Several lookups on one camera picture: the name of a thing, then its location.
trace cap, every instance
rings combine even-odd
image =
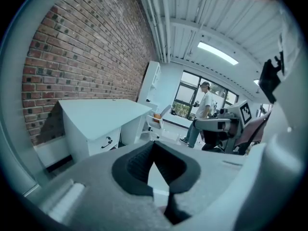
[[[210,83],[205,81],[203,82],[200,86],[208,86],[208,89],[210,90],[211,86],[210,86]]]
[[[205,81],[205,82],[203,82],[200,86],[210,86],[210,83],[207,82],[207,81]]]

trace white table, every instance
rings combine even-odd
[[[167,113],[167,114],[164,115],[164,120],[170,121],[170,122],[175,123],[175,124],[179,124],[179,125],[184,126],[186,128],[189,128],[189,126],[193,122],[193,121],[190,121],[190,120],[183,118],[181,116],[172,115],[170,113]]]
[[[135,143],[151,108],[126,99],[61,100],[69,151],[74,162]]]

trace fluorescent light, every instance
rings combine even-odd
[[[204,43],[202,43],[202,42],[200,42],[200,43],[198,44],[198,48],[201,48],[201,49],[203,49],[203,50],[209,51],[209,52],[215,54],[216,56],[219,56],[219,57],[221,57],[222,59],[226,60],[227,62],[231,63],[232,65],[236,65],[236,64],[239,63],[238,61],[234,60],[232,57],[230,57],[230,56],[228,56],[227,54],[221,52],[220,50],[217,50],[217,49],[215,49],[214,47],[209,46],[209,45],[207,45],[207,44],[204,44]]]
[[[259,85],[259,80],[258,79],[255,79],[254,82]]]

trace ceiling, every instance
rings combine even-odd
[[[274,56],[279,53],[281,17],[277,3],[261,0],[141,1],[156,50],[166,53],[167,57],[163,53],[160,55],[162,62],[170,58],[171,62],[197,68],[232,85],[253,101],[267,102],[261,90],[256,93],[258,86],[253,80],[260,77],[264,62],[272,59],[274,63]],[[155,37],[154,20],[159,40]],[[232,65],[198,48],[200,41],[239,63]]]

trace desk drawer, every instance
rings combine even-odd
[[[91,156],[97,153],[107,152],[114,146],[117,146],[119,143],[120,131],[121,128],[117,128],[94,141],[89,141],[88,142],[89,155]]]

